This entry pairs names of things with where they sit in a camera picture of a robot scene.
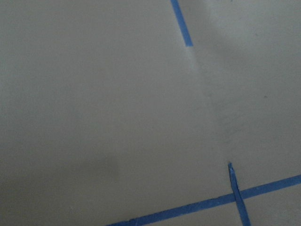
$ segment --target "painter's tape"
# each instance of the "painter's tape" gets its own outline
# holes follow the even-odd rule
[[[246,211],[246,206],[244,203],[243,198],[241,197],[240,190],[238,188],[237,179],[235,175],[235,171],[232,167],[232,163],[229,163],[229,176],[230,176],[230,182],[231,182],[231,188],[234,193],[235,202],[237,205],[237,209],[240,215],[241,222],[243,223],[243,226],[251,226],[251,222],[248,216],[248,212]]]
[[[178,0],[170,0],[186,46],[193,46]]]
[[[240,194],[243,199],[247,199],[247,198],[251,198],[254,196],[258,196],[261,194],[273,192],[276,190],[280,190],[286,187],[291,187],[299,184],[301,184],[301,175],[291,177],[291,178],[286,178],[276,182],[271,182],[265,185],[248,188],[246,190],[240,191]],[[235,202],[234,194],[227,194],[227,195],[220,196],[218,198],[204,200],[201,202],[173,208],[170,210],[165,210],[162,212],[142,216],[129,221],[122,221],[108,226],[142,226],[142,225],[147,225],[162,220],[166,220],[169,218],[179,217],[181,215],[197,212],[200,210],[205,210],[216,206],[225,205],[231,202]]]

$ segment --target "blue line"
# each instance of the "blue line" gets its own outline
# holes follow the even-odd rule
[[[232,163],[229,163],[228,168],[229,168],[231,188],[234,193],[234,197],[235,197],[237,209],[239,211],[241,222],[243,223],[243,226],[251,226],[251,222],[250,222],[250,219],[248,216],[248,212],[246,211],[246,206],[245,206],[244,200],[241,197],[241,194],[240,194],[240,191],[238,188],[235,171],[232,167]]]
[[[298,185],[298,184],[301,184],[301,175],[271,182],[265,185],[248,188],[246,190],[241,191],[240,193],[243,199],[247,199],[261,194],[283,189],[286,187]],[[181,215],[197,212],[200,210],[205,210],[216,206],[225,205],[231,202],[235,202],[234,194],[227,194],[227,195],[220,196],[218,198],[193,203],[193,204],[173,208],[170,210],[165,210],[158,213],[153,213],[150,215],[132,219],[130,221],[122,221],[108,226],[142,226],[142,225],[147,225],[150,223],[166,220],[169,218],[175,218]]]
[[[175,16],[177,17],[177,21],[185,41],[185,45],[193,46],[178,0],[170,0],[170,1],[171,4],[173,5],[174,13]]]

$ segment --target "long blue tape strip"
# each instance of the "long blue tape strip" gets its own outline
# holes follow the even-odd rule
[[[193,46],[178,0],[170,0],[186,46]]]
[[[248,212],[246,211],[246,206],[244,203],[243,198],[241,197],[240,190],[238,188],[237,179],[235,175],[235,171],[232,167],[232,163],[229,163],[229,177],[231,182],[231,188],[234,193],[235,202],[237,205],[237,209],[240,215],[241,222],[243,223],[243,226],[251,226],[251,222],[248,216]]]
[[[301,175],[271,182],[265,185],[248,188],[246,190],[241,191],[240,193],[243,199],[247,199],[247,198],[251,198],[254,196],[258,196],[261,194],[273,192],[276,190],[280,190],[286,187],[291,187],[299,184],[301,184]],[[158,221],[166,220],[169,218],[175,218],[181,215],[197,212],[200,210],[205,210],[216,206],[225,205],[231,202],[235,202],[234,194],[227,194],[227,195],[220,196],[218,198],[201,201],[194,204],[173,208],[170,210],[165,210],[162,212],[135,218],[130,221],[122,221],[108,226],[142,226],[142,225],[147,225]]]

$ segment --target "gray floor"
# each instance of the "gray floor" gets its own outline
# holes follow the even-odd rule
[[[104,226],[301,174],[301,2],[0,2],[0,225]],[[246,200],[298,225],[301,186]],[[234,203],[154,225],[241,225]]]

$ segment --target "gray surface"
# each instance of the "gray surface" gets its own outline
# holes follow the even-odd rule
[[[168,0],[0,3],[1,225],[106,225],[217,197],[227,161],[242,189],[301,173],[301,3],[180,5],[192,48]],[[253,225],[299,219],[287,205],[263,220],[254,200]]]

